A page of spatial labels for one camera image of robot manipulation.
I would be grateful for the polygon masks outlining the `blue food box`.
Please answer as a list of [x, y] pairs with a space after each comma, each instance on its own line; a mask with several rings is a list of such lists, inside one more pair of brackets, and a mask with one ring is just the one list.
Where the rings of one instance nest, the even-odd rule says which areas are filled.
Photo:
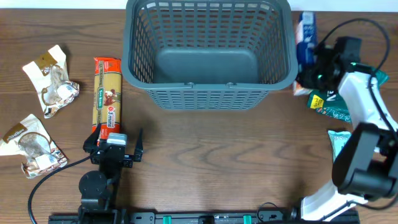
[[293, 82], [294, 96], [309, 95], [312, 89], [304, 88], [299, 83], [300, 76], [315, 64], [313, 49], [318, 44], [316, 15], [312, 11], [301, 12], [295, 28], [298, 75]]

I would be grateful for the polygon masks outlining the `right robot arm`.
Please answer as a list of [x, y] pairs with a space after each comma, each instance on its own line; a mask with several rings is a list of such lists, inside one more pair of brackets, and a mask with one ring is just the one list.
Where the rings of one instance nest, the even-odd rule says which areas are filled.
[[301, 200], [301, 220], [329, 222], [356, 205], [397, 194], [397, 122], [381, 98], [377, 71], [360, 63], [360, 48], [361, 40], [351, 37], [339, 38], [332, 48], [320, 44], [316, 62], [298, 74], [305, 88], [337, 92], [353, 125], [331, 180]]

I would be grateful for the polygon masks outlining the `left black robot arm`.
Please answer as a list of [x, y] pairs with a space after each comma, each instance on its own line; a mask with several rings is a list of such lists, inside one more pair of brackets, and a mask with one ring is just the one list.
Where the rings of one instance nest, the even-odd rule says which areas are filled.
[[101, 126], [97, 125], [83, 144], [83, 150], [90, 155], [91, 163], [99, 168], [87, 172], [79, 181], [81, 206], [78, 210], [78, 223], [129, 223], [127, 211], [116, 208], [116, 196], [122, 169], [131, 168], [133, 163], [142, 160], [143, 130], [139, 131], [134, 154], [126, 154], [125, 134], [111, 133], [102, 141], [99, 140], [100, 133]]

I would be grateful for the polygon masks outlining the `green Nescafe coffee bag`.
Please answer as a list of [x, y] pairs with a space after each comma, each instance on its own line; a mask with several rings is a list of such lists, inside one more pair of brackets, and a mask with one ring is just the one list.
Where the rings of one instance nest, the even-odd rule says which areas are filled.
[[346, 73], [336, 91], [313, 90], [307, 107], [355, 126], [360, 122], [381, 125], [382, 118], [371, 93], [377, 100], [381, 99], [377, 78], [363, 72]]

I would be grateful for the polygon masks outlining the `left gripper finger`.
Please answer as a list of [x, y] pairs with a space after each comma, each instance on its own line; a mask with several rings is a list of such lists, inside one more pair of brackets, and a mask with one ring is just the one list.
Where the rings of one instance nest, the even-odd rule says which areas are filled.
[[143, 129], [140, 129], [139, 136], [136, 141], [136, 146], [134, 148], [134, 162], [140, 162], [142, 160], [142, 155], [144, 152], [142, 134], [143, 134]]
[[86, 153], [92, 153], [97, 148], [97, 141], [101, 132], [101, 123], [98, 124], [95, 130], [90, 134], [90, 136], [83, 143], [83, 150]]

